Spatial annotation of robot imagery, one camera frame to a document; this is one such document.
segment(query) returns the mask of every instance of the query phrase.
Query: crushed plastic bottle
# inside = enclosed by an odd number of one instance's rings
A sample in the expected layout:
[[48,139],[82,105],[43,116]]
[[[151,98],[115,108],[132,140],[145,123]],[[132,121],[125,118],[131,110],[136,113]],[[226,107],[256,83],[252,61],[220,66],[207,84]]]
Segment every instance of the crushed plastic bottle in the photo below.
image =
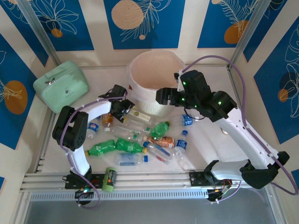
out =
[[177,115],[177,116],[173,116],[170,118],[171,125],[173,127],[189,126],[189,125],[192,125],[194,123],[194,121],[198,121],[199,117],[197,117],[197,116],[194,117],[191,114],[189,114],[189,115],[195,119],[190,118],[187,114]]
[[115,159],[115,163],[120,166],[136,166],[148,161],[148,156],[141,155],[140,153],[119,153],[116,155]]
[[170,160],[172,159],[172,155],[167,150],[163,149],[162,147],[160,147],[158,145],[155,145],[155,144],[152,144],[152,143],[149,143],[146,141],[143,144],[143,146],[148,149],[149,154],[151,154],[158,160],[164,162],[165,164],[168,164],[170,162]]
[[116,149],[127,153],[146,153],[147,148],[138,143],[119,138],[116,142]]
[[85,151],[85,155],[103,155],[108,152],[112,152],[116,149],[115,141],[114,140],[108,140],[105,142],[101,142],[99,144],[94,145],[90,150]]
[[165,133],[168,131],[170,126],[170,121],[161,122],[156,125],[150,132],[151,137],[155,140],[162,138]]

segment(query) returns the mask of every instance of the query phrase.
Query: plastic bottle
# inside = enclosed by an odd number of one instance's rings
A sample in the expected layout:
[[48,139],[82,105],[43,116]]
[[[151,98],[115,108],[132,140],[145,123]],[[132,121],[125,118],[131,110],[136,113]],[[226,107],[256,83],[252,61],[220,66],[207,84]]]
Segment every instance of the plastic bottle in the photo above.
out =
[[136,120],[128,119],[125,121],[124,124],[127,129],[134,131],[136,134],[144,133],[146,135],[149,135],[151,131],[151,128],[148,127],[146,124]]
[[108,140],[105,142],[101,142],[99,144],[94,145],[90,150],[85,151],[85,155],[102,155],[116,149],[114,140]]
[[183,158],[186,151],[187,146],[187,135],[188,132],[186,130],[183,130],[179,139],[177,140],[174,149],[176,150],[176,154],[178,158]]
[[139,144],[145,142],[143,140],[144,135],[138,135],[134,133],[134,131],[129,130],[127,128],[121,127],[121,126],[114,126],[111,129],[112,135],[114,135],[117,138],[127,139],[130,141],[136,141]]
[[188,126],[188,125],[192,125],[194,121],[198,121],[197,119],[199,119],[199,117],[195,116],[193,118],[188,117],[187,114],[182,114],[182,115],[177,115],[177,116],[173,116],[170,118],[171,121],[171,125],[172,126]]
[[96,135],[96,133],[99,129],[99,119],[100,118],[98,117],[98,118],[93,119],[91,122],[88,123],[87,130],[86,130],[86,137],[87,138],[92,139]]
[[130,117],[131,117],[135,120],[147,123],[149,125],[152,125],[155,120],[153,117],[151,117],[147,114],[141,113],[135,109],[131,109],[128,114],[130,115],[130,116],[128,116],[128,119],[130,119]]
[[116,149],[127,153],[146,153],[147,148],[140,146],[138,143],[119,138],[116,142]]
[[116,155],[115,163],[120,166],[136,166],[142,162],[148,162],[147,155],[140,153],[119,153]]
[[102,115],[102,126],[105,132],[110,132],[110,127],[113,123],[113,116],[110,113]]
[[160,139],[168,131],[169,126],[170,126],[170,121],[159,123],[151,130],[150,132],[151,137],[153,137],[155,140]]
[[143,146],[148,149],[149,154],[151,154],[152,156],[156,157],[158,160],[160,160],[166,164],[168,164],[169,161],[172,159],[172,155],[158,145],[155,145],[155,144],[152,144],[152,143],[149,143],[148,141],[146,141],[143,144]]

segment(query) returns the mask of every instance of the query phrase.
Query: white bin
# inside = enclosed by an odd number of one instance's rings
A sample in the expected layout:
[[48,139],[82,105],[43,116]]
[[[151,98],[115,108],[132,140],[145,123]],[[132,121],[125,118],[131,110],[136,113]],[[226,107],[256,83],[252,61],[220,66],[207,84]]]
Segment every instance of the white bin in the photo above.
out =
[[158,104],[156,91],[164,87],[176,87],[173,74],[184,67],[185,64],[179,57],[166,50],[144,52],[128,64],[128,82],[139,108],[159,117],[169,114],[172,107]]

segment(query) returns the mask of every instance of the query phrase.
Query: bottle cap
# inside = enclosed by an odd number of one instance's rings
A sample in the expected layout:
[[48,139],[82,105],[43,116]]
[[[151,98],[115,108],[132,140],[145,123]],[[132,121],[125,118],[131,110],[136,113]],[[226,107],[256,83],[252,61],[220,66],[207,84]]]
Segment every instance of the bottle cap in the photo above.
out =
[[143,144],[143,147],[147,147],[149,145],[149,142],[146,141],[144,144]]

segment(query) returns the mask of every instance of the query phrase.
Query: wall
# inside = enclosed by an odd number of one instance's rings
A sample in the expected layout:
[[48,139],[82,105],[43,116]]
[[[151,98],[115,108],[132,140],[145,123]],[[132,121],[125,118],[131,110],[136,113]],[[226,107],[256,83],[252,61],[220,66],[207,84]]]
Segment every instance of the wall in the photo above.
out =
[[[245,49],[245,55],[237,62],[247,86],[247,119],[272,147],[290,155],[291,158],[285,165],[289,172],[299,169],[299,117],[296,111],[298,96],[292,92],[298,91],[292,88],[292,85],[298,87],[298,8],[297,0],[286,1],[277,18],[272,17],[273,24],[263,24],[269,30],[264,38],[260,38],[260,44],[256,42],[259,39],[256,36],[263,33],[258,33],[257,30],[253,35],[251,41],[255,42],[255,45],[250,42],[249,44],[256,50]],[[238,92],[242,96],[240,79],[235,72],[233,75],[237,80]],[[275,182],[294,191],[282,171]],[[279,189],[277,193],[289,223],[298,223],[298,196],[290,196]]]
[[1,6],[0,21],[0,222],[6,224],[40,146],[47,112],[32,83],[51,67],[44,67]]
[[[127,65],[149,49],[168,49],[185,63],[209,54],[230,58],[258,2],[29,1],[61,61],[73,60],[80,66]],[[22,23],[22,18],[13,16],[16,12],[6,12],[16,26]],[[206,59],[204,63],[224,62]]]

